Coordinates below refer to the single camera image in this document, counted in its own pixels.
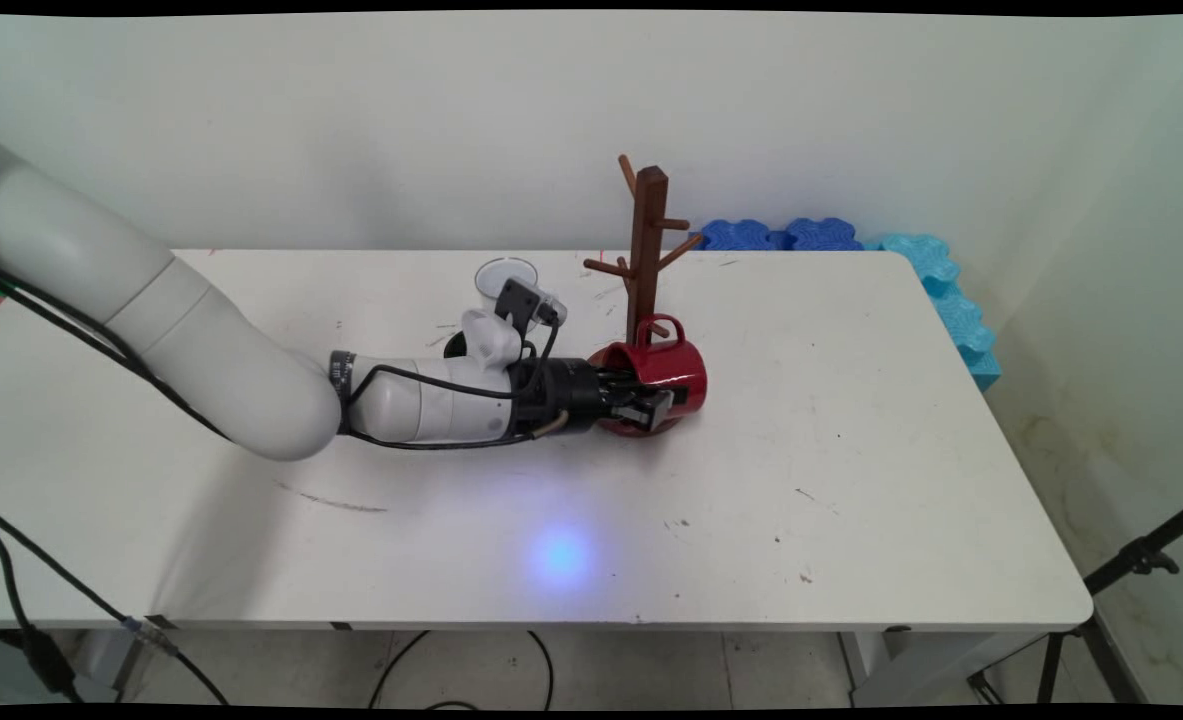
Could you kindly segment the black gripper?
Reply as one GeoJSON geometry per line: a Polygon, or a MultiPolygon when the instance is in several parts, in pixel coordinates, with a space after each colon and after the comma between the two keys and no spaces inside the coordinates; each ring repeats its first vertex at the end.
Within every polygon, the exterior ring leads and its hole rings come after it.
{"type": "Polygon", "coordinates": [[[562,433],[583,433],[610,416],[610,395],[627,395],[613,407],[613,419],[633,430],[655,432],[672,410],[672,389],[642,389],[644,383],[628,369],[606,369],[577,357],[550,357],[523,361],[523,432],[534,432],[560,419],[568,419],[562,433]]]}

